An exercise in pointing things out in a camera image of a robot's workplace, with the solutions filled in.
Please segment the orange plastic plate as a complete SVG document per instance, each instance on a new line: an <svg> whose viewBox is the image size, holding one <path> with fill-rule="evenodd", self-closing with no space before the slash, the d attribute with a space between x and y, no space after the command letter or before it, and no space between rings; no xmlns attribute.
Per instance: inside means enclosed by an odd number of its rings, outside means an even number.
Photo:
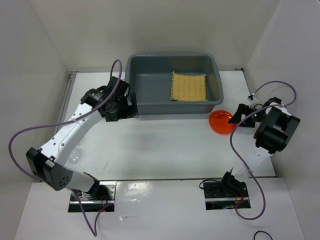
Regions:
<svg viewBox="0 0 320 240"><path fill-rule="evenodd" d="M233 115L225 110L216 110L208 118L211 129L220 135L229 135L236 127L235 123L229 123Z"/></svg>

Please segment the woven bamboo mat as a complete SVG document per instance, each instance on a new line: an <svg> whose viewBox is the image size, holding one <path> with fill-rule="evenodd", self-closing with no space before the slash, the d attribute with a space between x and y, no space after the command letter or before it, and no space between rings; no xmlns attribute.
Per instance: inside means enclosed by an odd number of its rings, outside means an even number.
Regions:
<svg viewBox="0 0 320 240"><path fill-rule="evenodd" d="M178 102L206 102L206 74L172 72L170 99Z"/></svg>

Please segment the clear plastic cup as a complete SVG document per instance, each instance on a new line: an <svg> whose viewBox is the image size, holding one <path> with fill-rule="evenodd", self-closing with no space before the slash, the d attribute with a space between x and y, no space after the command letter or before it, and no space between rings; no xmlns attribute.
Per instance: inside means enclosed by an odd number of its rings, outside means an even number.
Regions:
<svg viewBox="0 0 320 240"><path fill-rule="evenodd" d="M80 150L76 147L71 153L70 155L68 156L68 159L67 159L67 163L68 164L76 164L79 162L79 159L80 159L80 155L81 155L81 152Z"/></svg>

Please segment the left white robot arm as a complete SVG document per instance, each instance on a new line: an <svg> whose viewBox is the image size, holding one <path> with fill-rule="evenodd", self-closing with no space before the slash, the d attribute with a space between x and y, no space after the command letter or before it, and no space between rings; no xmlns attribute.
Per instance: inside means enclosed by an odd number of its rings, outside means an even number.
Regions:
<svg viewBox="0 0 320 240"><path fill-rule="evenodd" d="M112 76L107 85L88 90L70 118L47 143L39 149L30 148L26 158L35 177L60 191L64 188L81 191L88 200L100 193L100 182L86 172L66 167L69 156L87 132L98 122L117 122L137 118L136 94L130 85Z"/></svg>

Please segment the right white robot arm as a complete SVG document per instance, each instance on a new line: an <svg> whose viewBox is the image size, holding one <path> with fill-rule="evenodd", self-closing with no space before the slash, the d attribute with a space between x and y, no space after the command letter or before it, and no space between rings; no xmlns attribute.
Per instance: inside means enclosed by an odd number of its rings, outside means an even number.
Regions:
<svg viewBox="0 0 320 240"><path fill-rule="evenodd" d="M239 104L237 111L228 121L229 124L238 124L242 116L250 116L240 124L241 127L254 128L260 123L253 138L255 139L254 152L246 161L248 166L242 167L235 175L227 171L219 184L220 193L229 197L240 194L245 183L260 163L276 152L283 151L295 133L300 119L291 115L282 104L282 100L272 97L264 104L253 96L249 96L250 105Z"/></svg>

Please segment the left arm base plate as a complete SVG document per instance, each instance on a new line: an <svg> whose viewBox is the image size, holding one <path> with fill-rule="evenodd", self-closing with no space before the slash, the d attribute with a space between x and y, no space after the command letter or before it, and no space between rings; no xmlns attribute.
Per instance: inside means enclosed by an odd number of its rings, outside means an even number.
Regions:
<svg viewBox="0 0 320 240"><path fill-rule="evenodd" d="M101 190L95 195L90 196L80 190L75 190L75 193L70 194L68 212L80 213L81 208L79 201L82 204L84 211L87 213L99 212L114 212L115 197L116 197L116 181L101 181Z"/></svg>

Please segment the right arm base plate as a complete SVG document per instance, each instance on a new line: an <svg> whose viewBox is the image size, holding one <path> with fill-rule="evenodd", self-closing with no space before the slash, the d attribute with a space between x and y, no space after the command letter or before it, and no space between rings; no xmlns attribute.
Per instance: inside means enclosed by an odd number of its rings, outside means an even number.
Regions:
<svg viewBox="0 0 320 240"><path fill-rule="evenodd" d="M240 191L228 186L221 185L215 179L205 179L200 182L199 188L203 190L205 209L209 210L232 210L236 204L238 209L250 209L250 199L247 185L242 184Z"/></svg>

